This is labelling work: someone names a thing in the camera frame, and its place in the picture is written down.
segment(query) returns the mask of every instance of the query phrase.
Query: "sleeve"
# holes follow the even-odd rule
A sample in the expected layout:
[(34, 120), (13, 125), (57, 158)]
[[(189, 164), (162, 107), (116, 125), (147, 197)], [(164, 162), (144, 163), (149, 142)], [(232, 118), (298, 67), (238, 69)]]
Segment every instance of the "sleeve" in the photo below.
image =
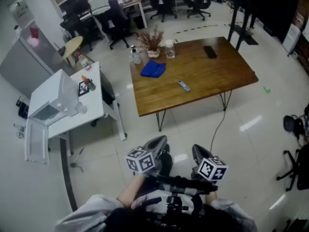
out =
[(244, 232), (257, 232), (254, 219), (250, 217), (237, 203), (227, 199), (217, 199), (211, 202), (216, 210), (223, 210), (234, 217), (242, 225)]
[(120, 207), (123, 205), (116, 199), (94, 195), (78, 210), (60, 220), (55, 232), (99, 231), (105, 227), (106, 217)]

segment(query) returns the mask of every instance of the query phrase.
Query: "spray bottle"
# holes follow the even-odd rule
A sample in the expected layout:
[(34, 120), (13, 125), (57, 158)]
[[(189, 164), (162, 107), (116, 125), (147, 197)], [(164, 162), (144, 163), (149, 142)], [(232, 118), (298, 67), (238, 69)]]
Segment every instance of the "spray bottle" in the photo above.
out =
[(140, 53), (136, 49), (135, 45), (131, 46), (132, 50), (130, 52), (130, 62), (133, 62), (135, 64), (140, 64), (141, 63), (141, 58), (140, 58)]

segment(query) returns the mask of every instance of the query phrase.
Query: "dried flower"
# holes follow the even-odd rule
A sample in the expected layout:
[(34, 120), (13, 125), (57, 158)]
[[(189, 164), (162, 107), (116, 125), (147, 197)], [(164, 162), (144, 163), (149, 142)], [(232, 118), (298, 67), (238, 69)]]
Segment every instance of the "dried flower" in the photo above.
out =
[(138, 40), (141, 43), (141, 47), (148, 51), (156, 51), (162, 39), (163, 31), (158, 31), (158, 26), (154, 28), (153, 34), (147, 31), (138, 35)]

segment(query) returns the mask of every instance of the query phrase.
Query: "microwave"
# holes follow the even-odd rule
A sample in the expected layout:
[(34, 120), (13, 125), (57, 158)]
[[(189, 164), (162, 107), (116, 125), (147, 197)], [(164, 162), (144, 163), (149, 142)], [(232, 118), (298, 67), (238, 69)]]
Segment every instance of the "microwave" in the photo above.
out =
[(77, 114), (78, 85), (59, 70), (31, 95), (28, 118), (49, 126), (64, 116)]
[(59, 70), (30, 99), (25, 135), (25, 160), (48, 164), (48, 126), (78, 112), (78, 83)]

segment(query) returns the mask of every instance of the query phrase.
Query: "blue cloth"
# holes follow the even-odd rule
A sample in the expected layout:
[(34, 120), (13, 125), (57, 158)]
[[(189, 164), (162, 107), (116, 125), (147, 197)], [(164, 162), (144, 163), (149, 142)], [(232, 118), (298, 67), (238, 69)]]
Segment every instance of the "blue cloth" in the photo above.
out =
[(147, 76), (147, 77), (153, 77), (158, 78), (160, 75), (162, 75), (165, 71), (166, 64), (158, 64), (157, 62), (154, 62), (150, 60), (145, 67), (140, 72), (141, 76)]

